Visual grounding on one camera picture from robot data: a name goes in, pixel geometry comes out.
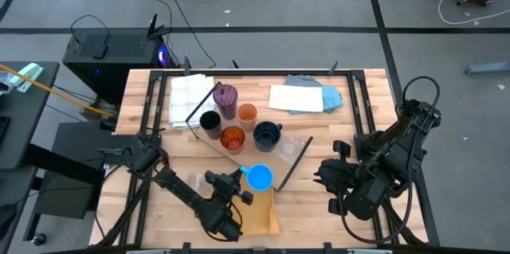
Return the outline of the purple translucent tumbler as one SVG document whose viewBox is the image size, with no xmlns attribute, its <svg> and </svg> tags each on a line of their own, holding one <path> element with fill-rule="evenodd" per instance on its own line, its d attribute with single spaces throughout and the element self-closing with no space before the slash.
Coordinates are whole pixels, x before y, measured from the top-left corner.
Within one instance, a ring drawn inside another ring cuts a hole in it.
<svg viewBox="0 0 510 254">
<path fill-rule="evenodd" d="M 231 120 L 237 113 L 237 89 L 230 84 L 222 84 L 213 93 L 214 102 L 222 117 Z"/>
</svg>

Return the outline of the mint green stapler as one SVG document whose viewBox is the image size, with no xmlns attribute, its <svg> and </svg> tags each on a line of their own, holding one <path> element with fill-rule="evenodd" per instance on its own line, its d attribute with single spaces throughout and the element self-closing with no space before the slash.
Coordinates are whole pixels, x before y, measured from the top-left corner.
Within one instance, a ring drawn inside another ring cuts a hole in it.
<svg viewBox="0 0 510 254">
<path fill-rule="evenodd" d="M 27 77 L 31 80 L 36 80 L 41 73 L 44 71 L 44 68 L 41 67 L 39 64 L 36 63 L 30 63 L 24 68 L 22 68 L 18 73 L 23 75 L 24 77 Z M 19 76 L 12 76 L 8 83 L 11 87 L 15 87 L 16 90 L 20 93 L 25 93 L 28 91 L 28 89 L 32 86 L 32 83 L 19 77 Z"/>
</svg>

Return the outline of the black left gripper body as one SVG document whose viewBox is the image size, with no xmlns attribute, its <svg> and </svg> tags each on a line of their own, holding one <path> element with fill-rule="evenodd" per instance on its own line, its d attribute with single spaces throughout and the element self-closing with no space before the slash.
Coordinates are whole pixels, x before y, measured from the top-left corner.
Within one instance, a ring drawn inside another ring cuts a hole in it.
<svg viewBox="0 0 510 254">
<path fill-rule="evenodd" d="M 206 182 L 211 184 L 214 191 L 211 200 L 223 205 L 228 205 L 234 196 L 239 197 L 247 205 L 252 205 L 253 194 L 249 191 L 242 191 L 239 185 L 233 183 L 230 174 L 216 174 L 208 170 L 205 173 Z"/>
</svg>

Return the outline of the small clear plastic cup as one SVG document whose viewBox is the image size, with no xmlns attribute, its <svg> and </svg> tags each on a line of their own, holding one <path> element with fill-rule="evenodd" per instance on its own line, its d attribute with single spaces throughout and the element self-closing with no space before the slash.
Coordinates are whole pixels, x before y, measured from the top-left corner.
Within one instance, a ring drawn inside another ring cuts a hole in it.
<svg viewBox="0 0 510 254">
<path fill-rule="evenodd" d="M 203 174 L 189 174 L 186 183 L 200 195 L 204 195 L 208 190 L 208 184 Z"/>
</svg>

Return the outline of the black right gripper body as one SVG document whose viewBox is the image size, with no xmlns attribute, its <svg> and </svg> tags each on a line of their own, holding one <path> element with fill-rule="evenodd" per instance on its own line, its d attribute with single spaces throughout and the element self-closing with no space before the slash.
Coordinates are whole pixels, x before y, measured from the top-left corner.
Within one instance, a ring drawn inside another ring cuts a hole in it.
<svg viewBox="0 0 510 254">
<path fill-rule="evenodd" d="M 351 145 L 342 140 L 335 140 L 332 149 L 338 154 L 338 158 L 328 158 L 323 161 L 323 167 L 330 169 L 330 174 L 323 177 L 330 185 L 325 186 L 335 198 L 328 202 L 328 212 L 333 214 L 347 214 L 345 199 L 351 194 L 349 189 L 355 188 L 355 172 L 358 168 L 356 163 L 350 163 L 347 158 L 351 157 Z"/>
</svg>

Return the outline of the black metal table frame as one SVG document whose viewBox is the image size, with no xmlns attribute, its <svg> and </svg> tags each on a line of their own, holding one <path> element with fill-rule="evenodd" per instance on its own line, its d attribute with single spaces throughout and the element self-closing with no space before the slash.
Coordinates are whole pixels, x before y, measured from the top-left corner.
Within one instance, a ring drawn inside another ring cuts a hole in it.
<svg viewBox="0 0 510 254">
<path fill-rule="evenodd" d="M 116 125 L 117 135 L 133 135 L 141 124 L 146 101 L 150 69 L 131 70 L 120 114 Z M 348 78 L 344 75 L 329 76 L 326 69 L 191 69 L 192 73 L 207 74 L 210 71 L 216 81 L 232 84 L 240 93 L 240 102 L 251 103 L 258 108 L 258 119 L 267 119 L 283 125 L 283 130 L 295 136 L 313 137 L 300 164 L 287 182 L 275 194 L 279 236 L 242 236 L 237 243 L 222 243 L 210 239 L 185 206 L 172 193 L 151 183 L 147 211 L 143 226 L 143 238 L 139 248 L 125 250 L 143 254 L 348 254 L 347 250 L 376 248 L 351 237 L 344 229 L 339 216 L 328 212 L 328 199 L 332 196 L 324 187 L 312 181 L 313 173 L 326 158 L 333 158 L 332 142 L 341 139 L 352 145 L 349 161 L 355 162 L 354 147 L 355 116 L 348 90 Z M 308 113 L 290 115 L 287 111 L 269 109 L 269 92 L 273 84 L 283 84 L 292 72 L 305 74 L 321 84 L 331 85 L 342 94 L 343 106 L 331 114 Z M 386 129 L 397 119 L 394 98 L 384 68 L 363 69 L 368 99 L 375 126 Z M 186 181 L 189 174 L 203 174 L 206 170 L 231 173 L 237 163 L 219 151 L 197 139 L 189 129 L 174 130 L 168 124 L 170 87 L 167 83 L 163 101 L 161 127 L 163 148 L 171 157 L 171 167 Z M 131 175 L 125 168 L 112 174 L 102 188 L 98 206 L 99 219 L 104 230 L 109 230 L 124 210 Z"/>
</svg>

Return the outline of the black flat floor stand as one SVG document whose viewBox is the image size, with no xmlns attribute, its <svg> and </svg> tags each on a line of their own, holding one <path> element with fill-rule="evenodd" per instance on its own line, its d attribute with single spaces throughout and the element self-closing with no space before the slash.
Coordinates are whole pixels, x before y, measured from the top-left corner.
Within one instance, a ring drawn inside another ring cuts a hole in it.
<svg viewBox="0 0 510 254">
<path fill-rule="evenodd" d="M 94 210 L 104 177 L 98 150 L 111 141 L 106 123 L 62 123 L 51 150 L 29 145 L 25 162 L 45 171 L 34 212 L 82 219 Z"/>
</svg>

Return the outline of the clear faceted glass cup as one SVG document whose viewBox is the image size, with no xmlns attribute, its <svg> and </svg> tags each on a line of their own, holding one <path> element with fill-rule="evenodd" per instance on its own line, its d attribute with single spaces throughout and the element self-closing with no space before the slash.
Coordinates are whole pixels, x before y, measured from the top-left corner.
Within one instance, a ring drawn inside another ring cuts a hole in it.
<svg viewBox="0 0 510 254">
<path fill-rule="evenodd" d="M 286 161 L 293 162 L 299 155 L 302 148 L 302 142 L 297 137 L 282 137 L 277 153 Z"/>
</svg>

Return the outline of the grey metal floor bar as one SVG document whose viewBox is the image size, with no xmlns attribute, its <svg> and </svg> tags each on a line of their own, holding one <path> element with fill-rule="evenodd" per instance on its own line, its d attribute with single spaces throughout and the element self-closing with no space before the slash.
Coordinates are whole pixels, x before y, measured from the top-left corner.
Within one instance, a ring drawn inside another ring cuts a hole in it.
<svg viewBox="0 0 510 254">
<path fill-rule="evenodd" d="M 487 64 L 471 64 L 466 69 L 467 75 L 510 72 L 510 61 Z"/>
</svg>

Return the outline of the yellow waffle cloth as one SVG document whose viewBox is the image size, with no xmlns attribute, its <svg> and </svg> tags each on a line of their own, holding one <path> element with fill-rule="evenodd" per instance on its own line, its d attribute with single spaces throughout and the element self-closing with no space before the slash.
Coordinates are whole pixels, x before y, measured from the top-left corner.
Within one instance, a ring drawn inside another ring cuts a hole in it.
<svg viewBox="0 0 510 254">
<path fill-rule="evenodd" d="M 269 188 L 264 192 L 252 190 L 245 179 L 245 187 L 242 191 L 249 191 L 253 194 L 252 205 L 247 205 L 239 197 L 233 198 L 233 204 L 239 210 L 233 211 L 233 218 L 237 222 L 242 222 L 242 236 L 279 236 L 281 234 L 277 217 L 277 208 L 274 201 L 274 190 Z"/>
</svg>

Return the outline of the peach opaque cup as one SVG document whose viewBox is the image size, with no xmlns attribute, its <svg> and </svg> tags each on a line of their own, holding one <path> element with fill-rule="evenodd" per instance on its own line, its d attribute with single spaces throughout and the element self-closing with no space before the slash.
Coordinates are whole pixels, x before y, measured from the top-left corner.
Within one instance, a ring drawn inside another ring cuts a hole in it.
<svg viewBox="0 0 510 254">
<path fill-rule="evenodd" d="M 245 132 L 251 132 L 257 121 L 257 108 L 253 104 L 242 104 L 237 108 L 237 119 Z"/>
</svg>

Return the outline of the white folded cloth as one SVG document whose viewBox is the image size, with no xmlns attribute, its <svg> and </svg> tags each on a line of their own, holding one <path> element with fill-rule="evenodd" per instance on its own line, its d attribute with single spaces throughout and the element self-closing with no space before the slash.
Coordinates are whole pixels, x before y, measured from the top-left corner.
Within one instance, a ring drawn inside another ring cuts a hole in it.
<svg viewBox="0 0 510 254">
<path fill-rule="evenodd" d="M 272 85 L 268 108 L 286 111 L 322 112 L 322 88 Z"/>
</svg>

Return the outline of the grey cloth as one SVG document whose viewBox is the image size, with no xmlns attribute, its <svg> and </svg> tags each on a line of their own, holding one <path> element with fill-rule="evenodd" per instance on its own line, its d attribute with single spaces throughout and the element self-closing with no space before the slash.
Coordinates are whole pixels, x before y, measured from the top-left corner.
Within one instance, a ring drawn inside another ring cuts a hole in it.
<svg viewBox="0 0 510 254">
<path fill-rule="evenodd" d="M 298 87 L 322 87 L 323 85 L 309 75 L 287 75 L 284 85 Z"/>
</svg>

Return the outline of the light blue plastic mug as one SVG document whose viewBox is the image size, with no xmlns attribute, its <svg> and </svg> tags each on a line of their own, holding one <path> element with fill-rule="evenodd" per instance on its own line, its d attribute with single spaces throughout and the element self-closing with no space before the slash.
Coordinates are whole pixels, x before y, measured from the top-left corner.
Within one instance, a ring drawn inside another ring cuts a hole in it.
<svg viewBox="0 0 510 254">
<path fill-rule="evenodd" d="M 252 190 L 263 192 L 273 185 L 273 172 L 266 165 L 257 164 L 250 168 L 241 166 L 240 170 Z"/>
</svg>

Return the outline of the black desk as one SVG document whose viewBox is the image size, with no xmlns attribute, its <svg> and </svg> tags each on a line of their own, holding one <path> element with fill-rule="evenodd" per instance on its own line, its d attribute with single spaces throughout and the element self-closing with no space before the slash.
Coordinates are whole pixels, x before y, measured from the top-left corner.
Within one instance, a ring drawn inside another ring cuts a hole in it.
<svg viewBox="0 0 510 254">
<path fill-rule="evenodd" d="M 22 164 L 48 97 L 45 89 L 34 85 L 25 93 L 14 88 L 0 96 L 0 116 L 9 121 L 6 129 L 0 131 L 0 170 L 12 170 Z"/>
</svg>

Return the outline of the white patterned towel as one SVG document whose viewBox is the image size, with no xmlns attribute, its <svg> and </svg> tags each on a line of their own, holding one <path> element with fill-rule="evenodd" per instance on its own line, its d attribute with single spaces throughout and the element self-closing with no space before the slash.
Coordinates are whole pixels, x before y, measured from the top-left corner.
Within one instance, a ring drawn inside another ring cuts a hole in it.
<svg viewBox="0 0 510 254">
<path fill-rule="evenodd" d="M 174 129 L 187 128 L 186 118 L 214 87 L 214 78 L 204 74 L 171 79 L 169 123 Z"/>
</svg>

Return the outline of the light blue cloth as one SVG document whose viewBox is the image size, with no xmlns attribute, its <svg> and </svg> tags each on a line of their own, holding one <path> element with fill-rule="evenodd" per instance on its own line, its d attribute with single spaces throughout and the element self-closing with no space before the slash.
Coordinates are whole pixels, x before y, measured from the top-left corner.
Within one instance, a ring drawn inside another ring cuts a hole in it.
<svg viewBox="0 0 510 254">
<path fill-rule="evenodd" d="M 322 87 L 323 110 L 326 113 L 332 113 L 336 108 L 343 106 L 341 94 L 333 86 Z"/>
</svg>

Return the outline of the orange translucent tumbler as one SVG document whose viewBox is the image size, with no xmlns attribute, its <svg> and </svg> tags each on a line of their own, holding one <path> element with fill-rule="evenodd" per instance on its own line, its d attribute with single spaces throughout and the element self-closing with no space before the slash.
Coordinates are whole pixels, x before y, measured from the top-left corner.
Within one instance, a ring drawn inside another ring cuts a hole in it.
<svg viewBox="0 0 510 254">
<path fill-rule="evenodd" d="M 245 142 L 245 132 L 236 126 L 229 126 L 220 134 L 221 145 L 231 154 L 240 154 Z"/>
</svg>

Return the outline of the black computer tower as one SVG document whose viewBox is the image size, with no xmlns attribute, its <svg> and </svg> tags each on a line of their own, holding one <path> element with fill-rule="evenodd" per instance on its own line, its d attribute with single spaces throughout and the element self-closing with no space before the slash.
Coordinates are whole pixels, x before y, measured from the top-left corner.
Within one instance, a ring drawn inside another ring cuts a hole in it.
<svg viewBox="0 0 510 254">
<path fill-rule="evenodd" d="M 146 29 L 73 31 L 62 62 L 102 100 L 120 104 L 132 69 L 176 66 L 156 20 Z"/>
</svg>

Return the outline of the tall black cup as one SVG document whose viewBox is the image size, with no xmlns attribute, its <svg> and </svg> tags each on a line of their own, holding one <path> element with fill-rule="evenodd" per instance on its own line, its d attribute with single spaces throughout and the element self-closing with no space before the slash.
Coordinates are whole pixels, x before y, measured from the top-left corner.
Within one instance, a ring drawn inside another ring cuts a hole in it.
<svg viewBox="0 0 510 254">
<path fill-rule="evenodd" d="M 221 116 L 216 111 L 204 112 L 200 117 L 199 123 L 210 139 L 216 140 L 220 138 L 222 121 Z"/>
</svg>

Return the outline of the dark blue enamel mug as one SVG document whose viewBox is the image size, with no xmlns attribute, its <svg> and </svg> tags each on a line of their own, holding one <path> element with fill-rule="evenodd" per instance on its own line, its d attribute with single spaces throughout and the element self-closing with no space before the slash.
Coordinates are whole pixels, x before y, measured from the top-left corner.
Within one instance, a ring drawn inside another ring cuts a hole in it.
<svg viewBox="0 0 510 254">
<path fill-rule="evenodd" d="M 271 152 L 281 140 L 282 125 L 271 121 L 262 121 L 253 129 L 253 140 L 258 150 Z"/>
</svg>

